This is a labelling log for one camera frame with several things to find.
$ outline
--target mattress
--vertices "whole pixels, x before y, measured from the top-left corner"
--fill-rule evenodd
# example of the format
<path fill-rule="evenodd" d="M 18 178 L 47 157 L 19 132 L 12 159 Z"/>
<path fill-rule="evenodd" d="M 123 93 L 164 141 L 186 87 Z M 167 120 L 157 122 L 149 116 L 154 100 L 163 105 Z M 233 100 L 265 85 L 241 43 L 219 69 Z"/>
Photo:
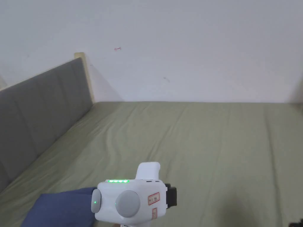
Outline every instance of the mattress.
<path fill-rule="evenodd" d="M 287 226 L 303 217 L 302 150 L 300 105 L 96 103 L 0 194 L 0 226 L 41 193 L 134 178 L 146 161 L 178 190 L 152 226 Z"/>

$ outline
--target gray upholstered headboard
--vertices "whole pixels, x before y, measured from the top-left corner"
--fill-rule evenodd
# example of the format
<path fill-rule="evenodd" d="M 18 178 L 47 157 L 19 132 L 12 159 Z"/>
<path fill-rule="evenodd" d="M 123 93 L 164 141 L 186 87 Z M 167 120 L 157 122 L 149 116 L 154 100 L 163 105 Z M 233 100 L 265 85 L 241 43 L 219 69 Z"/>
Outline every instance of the gray upholstered headboard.
<path fill-rule="evenodd" d="M 0 91 L 0 192 L 92 107 L 81 58 Z"/>

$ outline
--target black object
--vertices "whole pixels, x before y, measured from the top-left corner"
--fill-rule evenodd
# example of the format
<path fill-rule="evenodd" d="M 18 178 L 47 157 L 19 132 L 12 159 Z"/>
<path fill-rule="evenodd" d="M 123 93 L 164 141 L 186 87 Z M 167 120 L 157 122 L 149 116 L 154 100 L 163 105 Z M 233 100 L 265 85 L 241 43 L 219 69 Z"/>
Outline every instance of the black object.
<path fill-rule="evenodd" d="M 303 227 L 303 219 L 298 223 L 290 223 L 288 227 Z"/>
<path fill-rule="evenodd" d="M 172 187 L 170 184 L 165 184 L 165 186 L 167 187 L 166 204 L 168 209 L 171 206 L 177 205 L 177 188 Z"/>

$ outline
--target green led light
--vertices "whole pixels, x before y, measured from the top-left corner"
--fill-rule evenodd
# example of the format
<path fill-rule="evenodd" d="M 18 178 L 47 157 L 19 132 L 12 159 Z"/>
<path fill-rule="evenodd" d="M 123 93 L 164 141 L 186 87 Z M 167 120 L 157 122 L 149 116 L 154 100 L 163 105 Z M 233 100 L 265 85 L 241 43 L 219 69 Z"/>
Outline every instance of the green led light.
<path fill-rule="evenodd" d="M 110 183 L 127 183 L 129 180 L 109 180 Z"/>

